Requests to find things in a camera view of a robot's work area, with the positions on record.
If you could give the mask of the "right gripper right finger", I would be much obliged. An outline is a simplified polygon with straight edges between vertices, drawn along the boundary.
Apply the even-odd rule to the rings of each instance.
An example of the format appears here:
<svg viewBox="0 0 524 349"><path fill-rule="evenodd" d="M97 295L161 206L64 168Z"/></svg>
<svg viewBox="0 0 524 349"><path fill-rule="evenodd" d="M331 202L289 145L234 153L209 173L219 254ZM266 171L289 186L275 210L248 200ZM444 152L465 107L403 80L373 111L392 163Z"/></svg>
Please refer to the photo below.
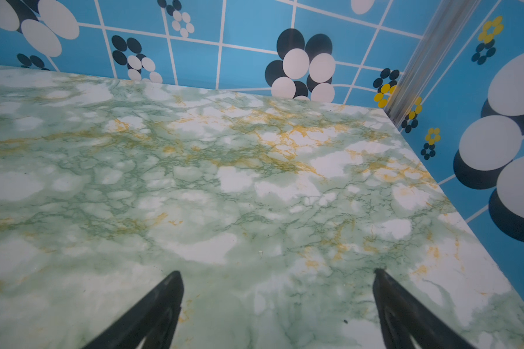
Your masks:
<svg viewBox="0 0 524 349"><path fill-rule="evenodd" d="M374 270L373 296L387 348L472 348L384 269Z"/></svg>

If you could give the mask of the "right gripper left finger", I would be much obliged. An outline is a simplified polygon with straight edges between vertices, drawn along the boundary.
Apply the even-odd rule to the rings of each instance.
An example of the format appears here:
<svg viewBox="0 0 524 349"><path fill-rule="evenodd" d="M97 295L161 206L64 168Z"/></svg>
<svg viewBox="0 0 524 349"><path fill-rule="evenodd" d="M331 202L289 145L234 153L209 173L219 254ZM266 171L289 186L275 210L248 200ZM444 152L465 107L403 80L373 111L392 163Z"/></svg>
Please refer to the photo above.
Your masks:
<svg viewBox="0 0 524 349"><path fill-rule="evenodd" d="M169 348L183 294L183 279L175 270L85 347Z"/></svg>

